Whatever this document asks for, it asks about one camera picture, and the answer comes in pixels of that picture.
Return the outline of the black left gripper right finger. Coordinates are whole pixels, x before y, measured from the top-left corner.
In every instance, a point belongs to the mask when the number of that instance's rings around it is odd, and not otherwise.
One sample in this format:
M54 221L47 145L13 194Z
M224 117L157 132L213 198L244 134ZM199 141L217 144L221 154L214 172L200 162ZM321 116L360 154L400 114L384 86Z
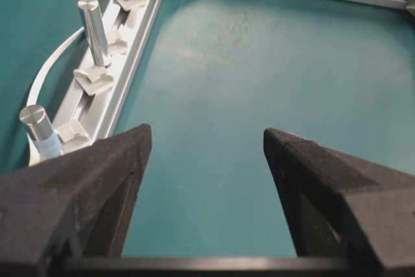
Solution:
M414 177L268 128L263 150L296 254L414 275Z

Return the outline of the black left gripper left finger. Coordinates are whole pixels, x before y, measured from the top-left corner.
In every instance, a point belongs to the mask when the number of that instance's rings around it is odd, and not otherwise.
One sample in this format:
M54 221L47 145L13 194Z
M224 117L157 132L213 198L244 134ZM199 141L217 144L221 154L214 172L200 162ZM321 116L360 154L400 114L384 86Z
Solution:
M1 275L46 276L67 257L118 257L152 150L132 130L1 177Z

